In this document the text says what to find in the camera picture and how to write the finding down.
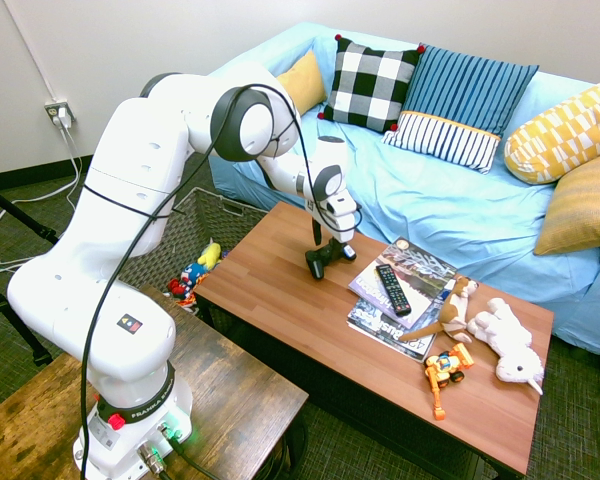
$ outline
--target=power outlet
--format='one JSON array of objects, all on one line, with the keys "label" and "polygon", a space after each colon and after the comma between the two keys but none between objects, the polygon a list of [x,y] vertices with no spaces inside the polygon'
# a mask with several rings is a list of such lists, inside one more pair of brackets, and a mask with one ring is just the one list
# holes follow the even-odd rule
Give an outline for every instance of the power outlet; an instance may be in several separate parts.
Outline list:
[{"label": "power outlet", "polygon": [[45,105],[44,109],[47,112],[47,115],[49,115],[49,119],[53,122],[53,117],[57,117],[58,116],[58,112],[60,111],[60,109],[62,107],[64,107],[64,108],[67,109],[67,113],[69,114],[69,117],[71,117],[71,122],[72,123],[75,122],[76,121],[76,117],[73,115],[73,112],[69,108],[69,103],[68,102],[50,103],[48,105]]}]

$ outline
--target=wooden side table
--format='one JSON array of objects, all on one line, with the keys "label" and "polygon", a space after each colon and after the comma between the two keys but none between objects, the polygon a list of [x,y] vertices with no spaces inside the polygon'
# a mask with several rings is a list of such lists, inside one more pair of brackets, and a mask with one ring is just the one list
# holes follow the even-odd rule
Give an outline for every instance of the wooden side table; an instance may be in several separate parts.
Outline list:
[{"label": "wooden side table", "polygon": [[[193,390],[185,452],[221,479],[253,478],[307,394],[157,290],[143,291],[176,322],[170,360]],[[63,354],[0,405],[0,480],[79,478],[79,392],[80,363]],[[165,461],[174,479],[207,478],[175,453]]]}]

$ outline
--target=magazine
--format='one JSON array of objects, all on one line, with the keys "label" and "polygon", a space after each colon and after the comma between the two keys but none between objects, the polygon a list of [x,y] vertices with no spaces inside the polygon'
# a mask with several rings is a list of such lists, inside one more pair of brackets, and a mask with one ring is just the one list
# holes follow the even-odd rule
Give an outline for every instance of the magazine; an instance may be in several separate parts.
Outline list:
[{"label": "magazine", "polygon": [[[393,311],[391,301],[376,273],[376,266],[382,263],[393,267],[411,305],[410,314],[400,317]],[[391,320],[401,324],[405,331],[410,331],[455,273],[455,267],[400,237],[360,272],[351,281],[349,288]]]},{"label": "magazine", "polygon": [[[433,302],[426,309],[425,313],[420,316],[418,321],[414,323],[413,330],[419,330],[426,327],[438,319],[440,308],[444,303],[444,299],[451,291],[453,282],[450,282],[447,287],[440,292]],[[408,342],[401,342],[398,339],[405,333],[407,329],[398,322],[384,315],[380,310],[371,305],[363,298],[359,299],[355,304],[349,317],[347,318],[349,326],[355,330],[364,333],[365,335],[384,343],[390,348],[403,353],[418,362],[424,362],[427,357],[431,345],[435,340],[435,335],[429,335]]]}]

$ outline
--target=toy figure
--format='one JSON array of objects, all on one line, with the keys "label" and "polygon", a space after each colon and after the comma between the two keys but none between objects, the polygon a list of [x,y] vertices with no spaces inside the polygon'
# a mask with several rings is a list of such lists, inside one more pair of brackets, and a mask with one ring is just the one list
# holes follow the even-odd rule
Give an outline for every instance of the toy figure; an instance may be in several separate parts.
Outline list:
[{"label": "toy figure", "polygon": [[226,253],[222,252],[220,245],[211,240],[200,257],[185,267],[180,274],[180,279],[172,278],[169,281],[167,287],[169,292],[178,299],[178,305],[189,308],[195,304],[196,297],[193,290],[220,263],[221,257],[224,256]]},{"label": "toy figure", "polygon": [[486,342],[498,355],[496,376],[503,382],[528,383],[540,395],[538,382],[544,378],[542,361],[531,349],[532,335],[501,298],[487,302],[491,312],[480,312],[469,320],[467,329]]},{"label": "toy figure", "polygon": [[477,289],[477,282],[468,277],[458,277],[451,293],[447,296],[440,309],[438,321],[420,330],[405,333],[399,340],[407,342],[444,330],[447,335],[458,342],[471,343],[472,338],[465,333],[467,328],[465,318],[467,316],[469,295],[473,294]]},{"label": "toy figure", "polygon": [[440,389],[464,379],[466,370],[473,366],[473,358],[462,343],[456,344],[450,351],[428,357],[425,361],[425,375],[433,392],[433,416],[436,420],[444,420],[446,413],[440,403]]}]

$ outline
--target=mustard pillow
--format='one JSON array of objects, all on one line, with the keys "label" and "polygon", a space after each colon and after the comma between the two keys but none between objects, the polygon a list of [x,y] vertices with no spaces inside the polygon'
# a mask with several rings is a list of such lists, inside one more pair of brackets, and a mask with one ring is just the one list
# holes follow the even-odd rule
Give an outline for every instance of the mustard pillow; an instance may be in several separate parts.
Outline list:
[{"label": "mustard pillow", "polygon": [[600,155],[600,83],[520,126],[507,140],[504,159],[520,180],[555,182]]},{"label": "mustard pillow", "polygon": [[278,81],[293,100],[300,115],[327,99],[313,50],[309,50],[293,67],[280,75]]},{"label": "mustard pillow", "polygon": [[594,247],[600,247],[600,157],[558,181],[534,253]]}]

